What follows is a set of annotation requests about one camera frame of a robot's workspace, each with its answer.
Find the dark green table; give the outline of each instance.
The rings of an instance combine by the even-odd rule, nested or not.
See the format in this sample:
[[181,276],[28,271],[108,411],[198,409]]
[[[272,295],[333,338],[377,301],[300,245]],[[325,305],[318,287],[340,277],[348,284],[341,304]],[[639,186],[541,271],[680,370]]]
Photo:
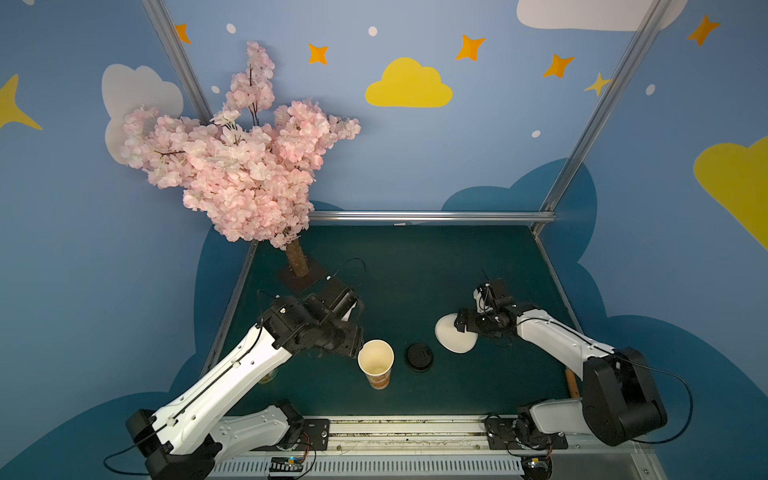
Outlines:
[[[254,387],[230,415],[257,412],[289,399],[305,415],[482,414],[516,412],[541,399],[568,397],[564,367],[520,339],[496,346],[479,339],[469,353],[444,349],[435,338],[441,316],[473,307],[473,289],[500,277],[509,293],[530,300],[571,324],[546,263],[527,227],[312,227],[301,237],[306,254],[335,272],[365,301],[360,321],[365,339],[384,339],[395,350],[392,381],[372,389],[355,359],[303,352],[279,367],[271,382]],[[225,340],[225,356],[266,309],[270,298],[257,290],[288,295],[276,278],[285,253],[260,244]],[[424,373],[403,362],[406,347],[427,342],[435,353]]]

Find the white paper cup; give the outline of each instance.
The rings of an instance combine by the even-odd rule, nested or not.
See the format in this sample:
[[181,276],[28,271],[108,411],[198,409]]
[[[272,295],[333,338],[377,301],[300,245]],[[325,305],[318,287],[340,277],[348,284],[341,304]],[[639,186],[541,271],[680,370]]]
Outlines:
[[366,342],[357,354],[357,364],[368,377],[371,387],[377,390],[389,385],[389,374],[395,362],[395,352],[384,340]]

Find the pink flower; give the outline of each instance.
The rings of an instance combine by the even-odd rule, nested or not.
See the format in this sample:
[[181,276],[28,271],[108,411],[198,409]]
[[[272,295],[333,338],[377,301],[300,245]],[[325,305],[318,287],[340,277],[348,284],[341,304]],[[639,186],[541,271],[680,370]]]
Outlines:
[[274,63],[256,42],[249,42],[247,54],[247,71],[232,77],[214,124],[139,108],[125,117],[120,153],[151,184],[184,188],[184,206],[206,212],[229,241],[268,240],[285,249],[310,225],[309,188],[326,149],[354,138],[360,126],[327,117],[311,101],[294,101],[275,110],[275,127],[245,131],[235,124],[241,110],[257,113],[274,102]]
[[240,116],[239,110],[225,109],[215,114],[214,117],[210,119],[210,121],[214,122],[216,125],[233,124],[239,116]]

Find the white cloud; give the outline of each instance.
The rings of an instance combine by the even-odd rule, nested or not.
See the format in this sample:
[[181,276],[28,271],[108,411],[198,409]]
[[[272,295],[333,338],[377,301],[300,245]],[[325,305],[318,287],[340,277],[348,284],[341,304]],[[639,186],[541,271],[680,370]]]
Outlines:
[[118,152],[126,138],[123,132],[125,115],[141,105],[157,107],[160,115],[171,117],[180,116],[184,109],[184,98],[179,87],[163,81],[154,70],[143,65],[136,70],[120,64],[108,66],[101,77],[101,96],[111,118],[104,133],[104,142],[119,164],[126,163]]
[[[672,0],[661,27],[674,22],[688,0]],[[518,19],[532,28],[635,31],[653,0],[520,0]]]

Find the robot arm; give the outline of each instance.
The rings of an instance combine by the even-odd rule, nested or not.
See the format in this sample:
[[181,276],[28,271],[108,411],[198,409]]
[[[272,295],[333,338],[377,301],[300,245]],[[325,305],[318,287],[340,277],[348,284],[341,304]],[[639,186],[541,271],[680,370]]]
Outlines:
[[287,402],[244,417],[223,416],[267,373],[307,348],[357,357],[362,329],[349,321],[362,300],[335,277],[303,301],[277,298],[237,346],[186,392],[126,422],[154,480],[205,478],[223,460],[265,445],[296,443],[303,417]]
[[[521,407],[521,436],[535,439],[557,432],[591,433],[607,445],[618,445],[667,424],[654,379],[643,368],[647,367],[645,357],[637,350],[599,343],[545,310],[513,300],[501,280],[478,286],[473,297],[476,312],[459,310],[455,334],[518,336],[541,347],[582,380],[580,399]],[[530,443],[539,445],[535,440]]]

